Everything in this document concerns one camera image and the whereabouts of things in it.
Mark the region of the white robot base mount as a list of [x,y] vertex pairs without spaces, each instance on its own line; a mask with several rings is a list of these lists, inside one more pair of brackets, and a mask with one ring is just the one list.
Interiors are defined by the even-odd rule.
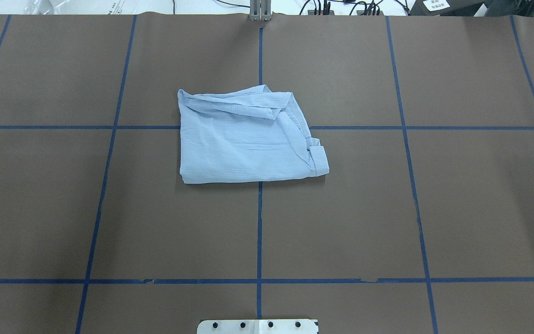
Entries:
[[317,320],[312,319],[238,319],[205,320],[197,334],[318,334]]

